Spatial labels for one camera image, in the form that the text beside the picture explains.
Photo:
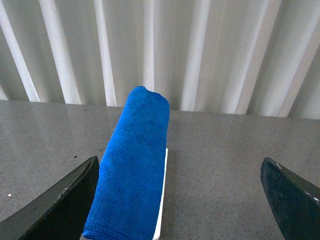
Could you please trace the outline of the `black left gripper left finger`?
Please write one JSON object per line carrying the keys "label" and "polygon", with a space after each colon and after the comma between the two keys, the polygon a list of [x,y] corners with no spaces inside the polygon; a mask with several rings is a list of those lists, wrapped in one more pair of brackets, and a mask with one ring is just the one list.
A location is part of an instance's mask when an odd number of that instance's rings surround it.
{"label": "black left gripper left finger", "polygon": [[54,186],[0,223],[2,240],[80,239],[99,178],[90,157]]}

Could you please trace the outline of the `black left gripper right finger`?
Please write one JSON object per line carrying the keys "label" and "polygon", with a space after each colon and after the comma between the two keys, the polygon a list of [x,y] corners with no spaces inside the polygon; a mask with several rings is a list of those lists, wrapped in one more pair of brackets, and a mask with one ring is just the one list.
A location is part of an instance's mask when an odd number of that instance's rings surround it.
{"label": "black left gripper right finger", "polygon": [[318,240],[320,188],[269,157],[262,162],[260,180],[284,239]]}

